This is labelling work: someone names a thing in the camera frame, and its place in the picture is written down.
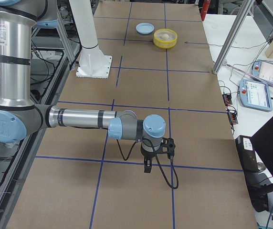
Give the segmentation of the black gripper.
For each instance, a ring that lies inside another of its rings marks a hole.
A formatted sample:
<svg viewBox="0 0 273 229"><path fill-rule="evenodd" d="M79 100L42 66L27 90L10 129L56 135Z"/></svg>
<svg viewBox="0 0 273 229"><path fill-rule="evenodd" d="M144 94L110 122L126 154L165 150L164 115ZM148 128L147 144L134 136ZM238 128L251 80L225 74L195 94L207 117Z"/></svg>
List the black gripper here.
<svg viewBox="0 0 273 229"><path fill-rule="evenodd" d="M142 155L144 156L144 172L150 173L152 169L152 158L154 157L154 153L142 150Z"/></svg>

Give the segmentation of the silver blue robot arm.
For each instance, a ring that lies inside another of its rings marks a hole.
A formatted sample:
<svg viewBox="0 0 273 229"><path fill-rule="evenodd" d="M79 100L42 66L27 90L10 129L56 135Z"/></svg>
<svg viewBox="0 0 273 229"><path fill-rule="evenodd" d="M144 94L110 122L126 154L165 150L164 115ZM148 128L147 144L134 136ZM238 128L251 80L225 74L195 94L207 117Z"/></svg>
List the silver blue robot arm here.
<svg viewBox="0 0 273 229"><path fill-rule="evenodd" d="M149 173L153 158L170 149L161 116L139 120L132 111L70 110L30 99L31 31L44 23L56 27L57 11L54 0L0 0L0 142L15 143L57 126L105 129L110 138L140 143Z"/></svg>

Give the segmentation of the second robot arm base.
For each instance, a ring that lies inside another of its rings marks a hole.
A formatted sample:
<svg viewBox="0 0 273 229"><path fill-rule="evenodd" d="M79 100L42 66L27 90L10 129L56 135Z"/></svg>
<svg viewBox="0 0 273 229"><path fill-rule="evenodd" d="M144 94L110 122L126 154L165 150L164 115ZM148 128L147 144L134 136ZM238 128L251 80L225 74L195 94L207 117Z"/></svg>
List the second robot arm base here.
<svg viewBox="0 0 273 229"><path fill-rule="evenodd" d="M36 28L55 29L58 26L57 1L56 0L35 0L37 7Z"/></svg>

